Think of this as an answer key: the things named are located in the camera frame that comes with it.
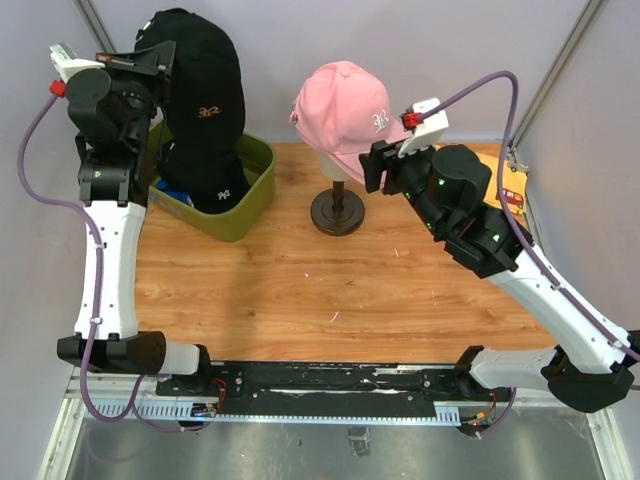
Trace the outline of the black cap gold logo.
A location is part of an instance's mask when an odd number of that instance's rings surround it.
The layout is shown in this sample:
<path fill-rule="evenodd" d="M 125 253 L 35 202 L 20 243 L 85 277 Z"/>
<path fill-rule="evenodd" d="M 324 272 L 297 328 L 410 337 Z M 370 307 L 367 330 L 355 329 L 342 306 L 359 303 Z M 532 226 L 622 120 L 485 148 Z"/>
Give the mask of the black cap gold logo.
<path fill-rule="evenodd" d="M 231 153 L 242 136 L 246 107 L 240 62 L 229 35 L 181 8 L 158 11 L 138 31 L 137 51 L 176 43 L 165 107 L 176 156 L 190 163 Z"/>

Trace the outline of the pink baseball cap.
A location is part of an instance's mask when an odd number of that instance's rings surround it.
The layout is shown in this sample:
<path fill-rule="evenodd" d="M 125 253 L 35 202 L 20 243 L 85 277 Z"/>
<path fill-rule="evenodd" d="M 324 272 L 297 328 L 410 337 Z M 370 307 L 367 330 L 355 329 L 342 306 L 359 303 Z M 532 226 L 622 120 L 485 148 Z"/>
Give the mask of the pink baseball cap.
<path fill-rule="evenodd" d="M 300 138 L 363 184 L 359 160 L 372 144 L 405 140 L 384 84 L 350 61 L 319 67 L 303 84 L 289 116 Z"/>

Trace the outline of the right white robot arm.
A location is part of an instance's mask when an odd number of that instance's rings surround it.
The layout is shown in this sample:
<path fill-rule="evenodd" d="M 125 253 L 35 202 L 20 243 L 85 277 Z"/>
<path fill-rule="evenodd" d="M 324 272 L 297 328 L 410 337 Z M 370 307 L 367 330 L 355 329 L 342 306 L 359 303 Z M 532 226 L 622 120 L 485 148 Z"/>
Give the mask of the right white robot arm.
<path fill-rule="evenodd" d="M 452 259 L 501 288 L 555 339 L 540 350 L 468 348 L 457 361 L 455 392 L 474 400 L 490 389 L 551 393 L 563 404 L 594 413 L 631 391 L 639 334 L 619 328 L 578 294 L 549 279 L 532 236 L 506 211 L 484 201 L 491 170 L 464 145 L 429 147 L 402 156 L 398 143 L 376 142 L 360 155 L 368 192 L 402 194 Z"/>

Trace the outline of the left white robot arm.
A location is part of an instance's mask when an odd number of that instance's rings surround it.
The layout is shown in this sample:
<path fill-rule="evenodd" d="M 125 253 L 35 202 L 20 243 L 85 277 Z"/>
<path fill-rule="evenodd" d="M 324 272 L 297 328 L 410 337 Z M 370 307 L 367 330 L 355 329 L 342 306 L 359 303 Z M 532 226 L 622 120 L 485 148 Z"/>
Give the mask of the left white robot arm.
<path fill-rule="evenodd" d="M 156 159 L 150 126 L 169 100 L 175 53 L 173 41 L 92 60 L 52 49 L 78 130 L 75 206 L 87 227 L 81 309 L 57 355 L 85 373 L 167 376 L 200 396 L 214 383 L 207 349 L 140 330 L 135 307 L 136 255 Z"/>

